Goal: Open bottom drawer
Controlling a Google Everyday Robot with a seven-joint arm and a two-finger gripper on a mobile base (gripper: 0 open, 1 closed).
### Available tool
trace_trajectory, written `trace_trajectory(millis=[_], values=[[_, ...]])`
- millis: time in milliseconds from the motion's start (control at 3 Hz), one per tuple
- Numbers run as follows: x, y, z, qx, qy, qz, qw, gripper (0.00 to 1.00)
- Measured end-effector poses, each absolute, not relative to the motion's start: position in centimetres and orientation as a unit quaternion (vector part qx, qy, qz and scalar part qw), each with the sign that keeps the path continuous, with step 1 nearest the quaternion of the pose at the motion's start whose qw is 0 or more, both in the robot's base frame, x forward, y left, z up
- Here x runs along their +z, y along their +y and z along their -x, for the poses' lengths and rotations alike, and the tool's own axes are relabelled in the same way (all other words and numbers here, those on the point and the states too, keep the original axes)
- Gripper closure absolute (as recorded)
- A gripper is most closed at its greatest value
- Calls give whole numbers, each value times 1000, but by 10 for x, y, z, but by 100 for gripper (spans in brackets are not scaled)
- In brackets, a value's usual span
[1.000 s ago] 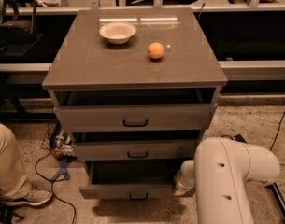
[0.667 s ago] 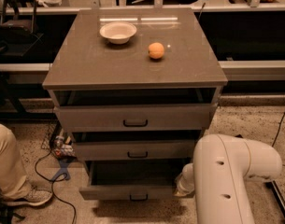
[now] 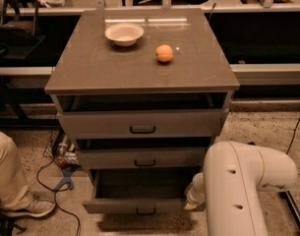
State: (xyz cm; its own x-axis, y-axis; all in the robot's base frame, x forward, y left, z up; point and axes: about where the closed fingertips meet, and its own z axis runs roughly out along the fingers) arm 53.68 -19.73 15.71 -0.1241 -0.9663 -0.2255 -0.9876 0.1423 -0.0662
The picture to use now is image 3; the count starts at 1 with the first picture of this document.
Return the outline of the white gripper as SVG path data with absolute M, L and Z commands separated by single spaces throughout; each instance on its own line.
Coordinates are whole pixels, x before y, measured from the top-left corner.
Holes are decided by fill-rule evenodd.
M 193 210 L 205 202 L 204 174 L 196 174 L 185 190 L 185 210 Z

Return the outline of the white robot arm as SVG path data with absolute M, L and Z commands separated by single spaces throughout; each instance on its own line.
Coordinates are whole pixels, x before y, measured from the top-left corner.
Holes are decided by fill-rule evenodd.
M 297 177 L 296 164 L 282 151 L 219 142 L 187 187 L 184 209 L 206 207 L 209 236 L 269 236 L 258 193 L 284 192 Z

